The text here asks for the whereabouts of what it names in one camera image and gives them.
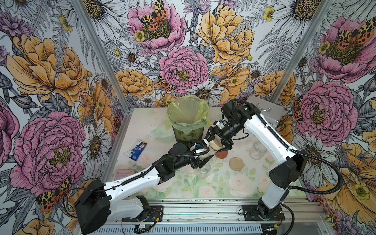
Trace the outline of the aluminium frame post left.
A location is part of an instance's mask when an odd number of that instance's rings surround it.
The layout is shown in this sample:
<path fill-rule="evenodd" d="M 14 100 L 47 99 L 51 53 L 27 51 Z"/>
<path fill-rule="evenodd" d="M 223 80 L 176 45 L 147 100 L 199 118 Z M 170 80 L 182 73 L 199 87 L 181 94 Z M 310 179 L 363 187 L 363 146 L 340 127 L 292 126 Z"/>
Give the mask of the aluminium frame post left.
<path fill-rule="evenodd" d="M 100 37 L 97 34 L 96 27 L 92 23 L 92 20 L 86 10 L 86 7 L 83 3 L 83 1 L 73 1 L 72 3 L 78 18 L 85 30 L 86 36 L 89 38 L 96 55 L 98 56 L 105 73 L 107 74 L 111 84 L 113 85 L 114 91 L 117 94 L 117 97 L 119 99 L 119 102 L 123 108 L 123 110 L 129 114 L 131 108 L 129 107 L 129 104 L 123 94 L 123 91 L 120 87 L 120 84 L 115 76 L 114 70 L 111 66 L 111 63 L 108 59 L 108 56 L 102 46 L 102 42 L 100 40 Z"/>

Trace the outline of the blue snack packet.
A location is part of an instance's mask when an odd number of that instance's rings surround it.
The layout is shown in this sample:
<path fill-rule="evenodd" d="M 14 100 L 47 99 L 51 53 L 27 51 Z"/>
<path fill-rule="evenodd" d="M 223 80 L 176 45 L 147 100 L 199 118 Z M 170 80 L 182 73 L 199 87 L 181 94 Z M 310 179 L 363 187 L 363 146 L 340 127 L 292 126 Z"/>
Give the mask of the blue snack packet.
<path fill-rule="evenodd" d="M 147 142 L 138 140 L 131 149 L 124 153 L 124 156 L 130 158 L 133 161 L 137 161 L 146 146 Z"/>

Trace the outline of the glass jar beige lid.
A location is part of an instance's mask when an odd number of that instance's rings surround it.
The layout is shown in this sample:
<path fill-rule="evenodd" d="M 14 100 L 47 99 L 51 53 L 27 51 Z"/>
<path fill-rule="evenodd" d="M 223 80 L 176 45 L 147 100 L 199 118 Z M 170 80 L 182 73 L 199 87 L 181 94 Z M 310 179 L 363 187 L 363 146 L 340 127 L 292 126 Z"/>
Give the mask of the glass jar beige lid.
<path fill-rule="evenodd" d="M 199 142 L 199 144 L 200 146 L 194 150 L 194 153 L 201 160 L 204 160 L 210 157 L 211 155 L 214 155 L 216 152 L 222 149 L 222 143 L 218 138 L 215 138 L 212 141 L 203 139 L 201 140 L 201 142 Z"/>
<path fill-rule="evenodd" d="M 261 142 L 254 143 L 250 150 L 250 156 L 254 160 L 262 159 L 266 153 L 267 149 Z"/>

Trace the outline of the green plastic bin liner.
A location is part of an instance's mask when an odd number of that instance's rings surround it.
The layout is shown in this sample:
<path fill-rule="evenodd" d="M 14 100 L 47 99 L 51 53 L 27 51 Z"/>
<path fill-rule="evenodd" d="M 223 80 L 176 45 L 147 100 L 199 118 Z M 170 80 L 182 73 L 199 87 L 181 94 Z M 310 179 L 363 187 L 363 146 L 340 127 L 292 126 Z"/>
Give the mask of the green plastic bin liner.
<path fill-rule="evenodd" d="M 212 124 L 210 114 L 210 107 L 205 100 L 193 95 L 183 96 L 168 106 L 165 128 L 168 130 L 173 127 L 185 134 L 208 128 Z"/>

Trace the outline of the aluminium frame post right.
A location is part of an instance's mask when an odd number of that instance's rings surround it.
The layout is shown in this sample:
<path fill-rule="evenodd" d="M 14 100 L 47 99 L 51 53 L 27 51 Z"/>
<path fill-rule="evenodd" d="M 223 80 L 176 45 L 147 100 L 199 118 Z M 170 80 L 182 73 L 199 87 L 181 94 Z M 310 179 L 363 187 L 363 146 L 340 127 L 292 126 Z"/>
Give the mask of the aluminium frame post right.
<path fill-rule="evenodd" d="M 329 9 L 332 6 L 333 2 L 334 2 L 333 0 L 321 1 L 317 9 L 317 12 L 313 16 L 313 19 L 310 22 L 310 24 L 308 25 L 307 32 L 302 35 L 302 39 L 300 43 L 298 44 L 297 49 L 293 53 L 293 56 L 287 68 L 285 69 L 284 74 L 281 77 L 279 84 L 276 87 L 276 90 L 273 92 L 273 95 L 269 99 L 271 103 L 276 103 L 278 101 L 280 95 L 284 91 L 285 86 L 287 85 L 291 76 L 293 75 L 293 72 L 299 60 L 304 55 L 305 49 L 309 46 L 310 40 L 313 38 L 316 31 L 321 28 L 324 17 L 329 12 Z"/>

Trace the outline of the aluminium frame post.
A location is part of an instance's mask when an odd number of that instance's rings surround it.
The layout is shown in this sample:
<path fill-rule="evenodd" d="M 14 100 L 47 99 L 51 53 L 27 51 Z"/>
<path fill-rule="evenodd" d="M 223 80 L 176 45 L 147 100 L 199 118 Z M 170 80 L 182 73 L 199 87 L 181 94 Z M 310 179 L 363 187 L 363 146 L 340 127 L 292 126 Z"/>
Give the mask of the aluminium frame post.
<path fill-rule="evenodd" d="M 105 73 L 107 74 L 111 84 L 113 85 L 114 91 L 117 94 L 117 97 L 119 99 L 119 102 L 123 108 L 123 110 L 129 114 L 131 108 L 129 107 L 129 104 L 123 94 L 123 91 L 120 87 L 120 84 L 115 76 L 114 70 L 111 66 L 111 63 L 108 59 L 108 56 L 102 46 L 102 42 L 100 40 L 100 37 L 97 34 L 96 27 L 92 23 L 92 20 L 86 10 L 86 7 L 83 3 L 83 1 L 73 1 L 72 3 L 78 18 L 85 30 L 86 36 L 89 38 L 96 55 L 98 56 Z"/>
<path fill-rule="evenodd" d="M 287 68 L 285 69 L 284 74 L 281 77 L 279 84 L 276 87 L 276 90 L 273 92 L 273 95 L 269 99 L 271 103 L 276 103 L 278 101 L 280 95 L 284 91 L 285 86 L 287 85 L 291 76 L 293 75 L 293 72 L 299 60 L 304 55 L 305 49 L 309 46 L 310 40 L 313 38 L 316 31 L 321 28 L 324 17 L 329 12 L 329 9 L 332 6 L 333 2 L 334 2 L 333 0 L 321 1 L 317 9 L 317 12 L 313 16 L 313 19 L 310 22 L 310 24 L 308 25 L 307 32 L 302 35 L 302 39 L 300 43 L 298 44 L 297 49 L 293 53 L 293 56 Z"/>

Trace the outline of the glass jar orange lid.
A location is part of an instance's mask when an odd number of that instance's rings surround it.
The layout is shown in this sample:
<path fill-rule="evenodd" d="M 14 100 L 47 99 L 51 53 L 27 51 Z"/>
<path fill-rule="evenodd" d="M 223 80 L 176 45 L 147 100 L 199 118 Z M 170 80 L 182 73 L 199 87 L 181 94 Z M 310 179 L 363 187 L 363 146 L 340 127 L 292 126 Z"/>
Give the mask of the glass jar orange lid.
<path fill-rule="evenodd" d="M 206 163 L 203 167 L 197 168 L 195 170 L 195 174 L 200 179 L 205 179 L 210 175 L 211 172 L 211 165 L 210 163 Z"/>

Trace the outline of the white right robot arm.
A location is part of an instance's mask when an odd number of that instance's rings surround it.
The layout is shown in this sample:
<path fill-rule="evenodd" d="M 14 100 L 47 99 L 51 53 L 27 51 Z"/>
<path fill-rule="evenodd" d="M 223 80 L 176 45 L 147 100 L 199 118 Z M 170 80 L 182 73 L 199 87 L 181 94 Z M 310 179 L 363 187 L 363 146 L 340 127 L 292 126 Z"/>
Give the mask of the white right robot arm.
<path fill-rule="evenodd" d="M 229 151 L 234 144 L 232 138 L 247 130 L 263 144 L 277 164 L 269 171 L 271 182 L 257 206 L 258 216 L 267 220 L 287 197 L 292 183 L 303 173 L 306 160 L 267 122 L 254 104 L 234 99 L 222 106 L 221 112 L 222 119 L 208 129 L 205 143 L 217 152 Z"/>

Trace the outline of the pink red packet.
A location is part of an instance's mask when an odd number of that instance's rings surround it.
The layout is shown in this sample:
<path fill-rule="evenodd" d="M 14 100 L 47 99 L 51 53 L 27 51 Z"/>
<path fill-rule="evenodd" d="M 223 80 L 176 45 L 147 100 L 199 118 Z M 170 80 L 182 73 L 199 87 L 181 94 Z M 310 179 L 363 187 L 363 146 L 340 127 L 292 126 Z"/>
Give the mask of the pink red packet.
<path fill-rule="evenodd" d="M 129 177 L 133 175 L 134 173 L 135 171 L 133 170 L 116 170 L 114 173 L 114 181 Z"/>

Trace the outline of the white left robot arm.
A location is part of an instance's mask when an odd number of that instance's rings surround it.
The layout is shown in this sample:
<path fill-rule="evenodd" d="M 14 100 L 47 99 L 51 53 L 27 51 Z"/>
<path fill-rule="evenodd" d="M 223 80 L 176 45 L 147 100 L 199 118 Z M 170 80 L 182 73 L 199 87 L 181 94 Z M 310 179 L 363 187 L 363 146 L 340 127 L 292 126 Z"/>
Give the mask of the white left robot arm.
<path fill-rule="evenodd" d="M 82 194 L 76 200 L 74 209 L 81 233 L 88 235 L 108 220 L 144 220 L 150 209 L 145 198 L 137 196 L 123 206 L 119 203 L 144 189 L 167 182 L 175 176 L 176 170 L 185 166 L 202 168 L 213 155 L 214 150 L 206 144 L 188 147 L 177 143 L 167 154 L 138 173 L 105 183 L 97 179 L 80 188 Z"/>

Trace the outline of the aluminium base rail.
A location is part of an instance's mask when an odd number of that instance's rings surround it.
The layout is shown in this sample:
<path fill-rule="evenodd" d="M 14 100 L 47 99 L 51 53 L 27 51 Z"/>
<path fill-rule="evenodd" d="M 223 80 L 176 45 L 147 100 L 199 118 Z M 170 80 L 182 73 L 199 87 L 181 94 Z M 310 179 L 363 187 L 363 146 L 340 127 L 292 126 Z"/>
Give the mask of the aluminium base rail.
<path fill-rule="evenodd" d="M 150 222 L 106 222 L 94 235 L 334 235 L 318 203 L 286 199 L 271 219 L 259 220 L 245 206 L 255 199 L 150 200 Z"/>

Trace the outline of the silver metal case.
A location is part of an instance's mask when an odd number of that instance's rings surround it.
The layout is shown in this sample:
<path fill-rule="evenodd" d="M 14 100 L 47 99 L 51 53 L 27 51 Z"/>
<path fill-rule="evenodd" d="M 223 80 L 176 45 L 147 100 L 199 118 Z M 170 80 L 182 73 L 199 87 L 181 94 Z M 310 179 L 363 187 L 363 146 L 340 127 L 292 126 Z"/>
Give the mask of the silver metal case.
<path fill-rule="evenodd" d="M 265 119 L 274 128 L 278 126 L 280 119 L 283 117 L 283 114 L 285 113 L 285 110 L 282 106 L 279 106 L 277 104 L 271 103 L 267 100 L 255 96 L 249 96 L 246 101 L 254 104 L 264 115 Z"/>

